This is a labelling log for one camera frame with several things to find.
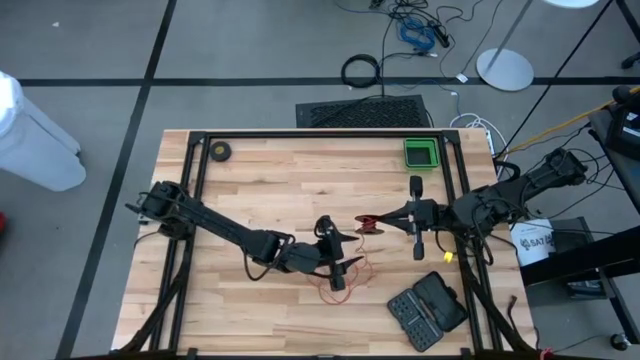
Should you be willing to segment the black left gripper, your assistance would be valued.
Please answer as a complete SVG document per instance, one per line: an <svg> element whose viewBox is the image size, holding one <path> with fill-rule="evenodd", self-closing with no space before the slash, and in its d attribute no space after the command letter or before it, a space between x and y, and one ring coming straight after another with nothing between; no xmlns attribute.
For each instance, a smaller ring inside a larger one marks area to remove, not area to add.
<svg viewBox="0 0 640 360"><path fill-rule="evenodd" d="M328 215L323 215L316 221L314 234L318 238L315 247L320 252L320 261L317 267L327 266L329 273L321 274L313 271L310 275L326 279L329 282L330 289L334 292L344 290L346 288L344 279L346 270L363 259L363 256L351 258L339 264L338 261L344 257L341 243L357 241L358 237L338 231L337 226Z"/></svg>

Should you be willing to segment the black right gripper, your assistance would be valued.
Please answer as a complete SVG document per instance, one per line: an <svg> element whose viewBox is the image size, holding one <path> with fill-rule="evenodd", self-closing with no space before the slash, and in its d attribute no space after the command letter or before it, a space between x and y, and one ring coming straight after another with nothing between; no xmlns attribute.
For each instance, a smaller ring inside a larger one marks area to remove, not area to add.
<svg viewBox="0 0 640 360"><path fill-rule="evenodd" d="M439 205L432 199L422 199L423 180L420 176L409 178L410 202L397 210L379 215L384 224L400 230L410 230L413 236L413 259L424 259L424 243L422 232L431 230L438 223Z"/></svg>

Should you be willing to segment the black wire spool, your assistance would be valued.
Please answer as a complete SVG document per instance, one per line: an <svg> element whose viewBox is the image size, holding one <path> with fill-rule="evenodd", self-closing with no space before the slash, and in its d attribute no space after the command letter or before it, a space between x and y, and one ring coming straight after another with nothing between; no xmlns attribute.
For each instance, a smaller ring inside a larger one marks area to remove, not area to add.
<svg viewBox="0 0 640 360"><path fill-rule="evenodd" d="M380 235L384 231L377 227L378 217L375 215L359 215L355 217L355 220L360 223L356 233L360 235Z"/></svg>

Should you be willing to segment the green plastic tray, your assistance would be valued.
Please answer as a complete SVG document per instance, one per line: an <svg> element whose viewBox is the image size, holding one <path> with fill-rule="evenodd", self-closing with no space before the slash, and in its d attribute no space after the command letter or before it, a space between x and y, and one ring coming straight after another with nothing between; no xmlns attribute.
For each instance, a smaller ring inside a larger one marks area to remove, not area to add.
<svg viewBox="0 0 640 360"><path fill-rule="evenodd" d="M405 165L409 169L432 169L440 165L439 146L435 138L404 140Z"/></svg>

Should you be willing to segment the black screwdriver bit case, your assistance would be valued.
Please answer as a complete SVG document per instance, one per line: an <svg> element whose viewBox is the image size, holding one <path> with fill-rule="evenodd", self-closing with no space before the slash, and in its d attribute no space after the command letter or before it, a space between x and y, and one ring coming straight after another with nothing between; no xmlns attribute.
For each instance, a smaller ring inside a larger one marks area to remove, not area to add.
<svg viewBox="0 0 640 360"><path fill-rule="evenodd" d="M418 352L425 352L465 322L456 292L432 271L387 302L387 309Z"/></svg>

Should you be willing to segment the black floor mat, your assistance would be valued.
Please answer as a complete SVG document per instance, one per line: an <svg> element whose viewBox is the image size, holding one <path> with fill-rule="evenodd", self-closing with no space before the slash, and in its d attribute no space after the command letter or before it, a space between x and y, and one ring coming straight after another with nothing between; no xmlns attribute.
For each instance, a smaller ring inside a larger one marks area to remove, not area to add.
<svg viewBox="0 0 640 360"><path fill-rule="evenodd" d="M432 128L420 95L373 95L358 100L295 106L298 128Z"/></svg>

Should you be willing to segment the black tape roll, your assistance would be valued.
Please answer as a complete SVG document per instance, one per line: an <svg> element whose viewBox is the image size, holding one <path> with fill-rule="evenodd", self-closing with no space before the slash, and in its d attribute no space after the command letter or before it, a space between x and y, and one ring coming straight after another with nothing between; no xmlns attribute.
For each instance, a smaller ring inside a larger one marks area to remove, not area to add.
<svg viewBox="0 0 640 360"><path fill-rule="evenodd" d="M229 143L224 141L216 141L211 144L209 156L215 162L225 162L232 156L232 150Z"/></svg>

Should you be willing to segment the black control box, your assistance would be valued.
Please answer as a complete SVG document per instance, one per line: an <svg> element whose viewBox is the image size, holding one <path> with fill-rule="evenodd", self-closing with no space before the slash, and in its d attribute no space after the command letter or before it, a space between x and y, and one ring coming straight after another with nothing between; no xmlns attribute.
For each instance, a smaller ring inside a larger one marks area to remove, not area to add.
<svg viewBox="0 0 640 360"><path fill-rule="evenodd" d="M594 241L583 217L551 220L550 223L556 253L580 248Z"/></svg>

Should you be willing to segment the black power strip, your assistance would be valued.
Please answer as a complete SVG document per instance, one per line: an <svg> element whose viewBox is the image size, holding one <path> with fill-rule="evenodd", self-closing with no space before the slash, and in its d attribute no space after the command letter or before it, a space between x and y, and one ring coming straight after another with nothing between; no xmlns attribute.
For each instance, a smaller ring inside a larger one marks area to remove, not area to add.
<svg viewBox="0 0 640 360"><path fill-rule="evenodd" d="M450 39L449 39L449 35L446 32L445 27L440 22L433 21L433 20L429 22L429 27L433 30L434 35L438 40L438 42L440 43L440 45L443 48L449 48Z"/></svg>

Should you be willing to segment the black equipment cart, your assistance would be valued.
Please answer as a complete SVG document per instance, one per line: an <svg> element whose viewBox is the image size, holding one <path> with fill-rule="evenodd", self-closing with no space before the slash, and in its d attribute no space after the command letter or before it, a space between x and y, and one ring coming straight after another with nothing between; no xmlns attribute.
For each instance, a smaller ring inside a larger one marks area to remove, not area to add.
<svg viewBox="0 0 640 360"><path fill-rule="evenodd" d="M592 136L640 214L640 87L614 88L612 100L587 118Z"/></svg>

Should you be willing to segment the white plastic bin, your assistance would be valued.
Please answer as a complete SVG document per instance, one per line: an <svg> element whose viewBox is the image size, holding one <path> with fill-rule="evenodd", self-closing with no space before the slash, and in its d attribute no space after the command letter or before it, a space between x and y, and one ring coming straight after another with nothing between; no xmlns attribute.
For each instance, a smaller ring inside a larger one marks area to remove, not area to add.
<svg viewBox="0 0 640 360"><path fill-rule="evenodd" d="M55 192L86 180L81 146L0 71L0 169Z"/></svg>

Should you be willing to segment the black desk frame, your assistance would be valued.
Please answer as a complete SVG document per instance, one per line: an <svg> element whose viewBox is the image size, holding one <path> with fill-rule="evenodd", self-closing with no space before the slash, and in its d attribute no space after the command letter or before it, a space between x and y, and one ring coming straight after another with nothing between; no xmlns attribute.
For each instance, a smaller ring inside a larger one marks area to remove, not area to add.
<svg viewBox="0 0 640 360"><path fill-rule="evenodd" d="M622 334L610 338L611 346L620 351L631 344L640 345L640 329L614 278L635 273L640 273L640 226L521 268L526 286L559 279L567 282L599 280L623 329Z"/></svg>

